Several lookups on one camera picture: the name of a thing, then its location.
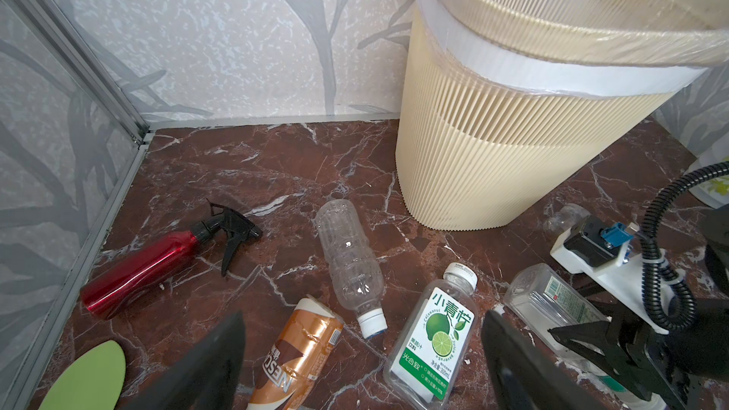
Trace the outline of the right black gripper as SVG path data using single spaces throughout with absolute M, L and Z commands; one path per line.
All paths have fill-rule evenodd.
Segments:
M 552 328 L 552 337 L 639 398 L 697 409 L 704 380 L 728 381 L 728 302 L 698 301 L 691 328 L 659 334 L 624 305 L 598 302 L 609 321 Z

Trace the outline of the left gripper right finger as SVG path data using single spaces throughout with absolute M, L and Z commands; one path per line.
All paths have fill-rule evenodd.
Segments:
M 496 311 L 481 327 L 489 376 L 500 409 L 602 409 Z

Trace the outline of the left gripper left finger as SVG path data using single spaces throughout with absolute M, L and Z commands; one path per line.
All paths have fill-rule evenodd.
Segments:
M 244 361 L 241 312 L 228 316 L 126 409 L 231 409 Z

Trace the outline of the clear square bottle green label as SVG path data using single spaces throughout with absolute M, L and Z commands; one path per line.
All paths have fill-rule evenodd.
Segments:
M 590 301 L 569 286 L 546 264 L 521 271 L 510 284 L 505 305 L 533 331 L 557 358 L 600 380 L 630 409 L 665 409 L 657 394 L 644 401 L 604 371 L 577 353 L 564 347 L 550 334 L 552 328 L 582 325 L 609 320 Z

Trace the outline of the brown Nescafe bottle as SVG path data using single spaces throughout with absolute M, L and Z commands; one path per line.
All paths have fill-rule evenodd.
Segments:
M 297 409 L 313 390 L 344 320 L 312 296 L 301 299 L 262 364 L 248 408 Z

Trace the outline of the Pepsi label water bottle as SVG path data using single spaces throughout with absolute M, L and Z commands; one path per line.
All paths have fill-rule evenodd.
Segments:
M 558 237 L 589 216 L 590 212 L 584 207 L 568 203 L 544 222 L 543 230 L 552 237 Z

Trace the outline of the clear bottle white cap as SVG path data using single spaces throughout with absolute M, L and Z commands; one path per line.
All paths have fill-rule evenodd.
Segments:
M 329 201 L 314 223 L 339 304 L 356 315 L 364 339 L 386 331 L 385 279 L 355 206 L 346 199 Z

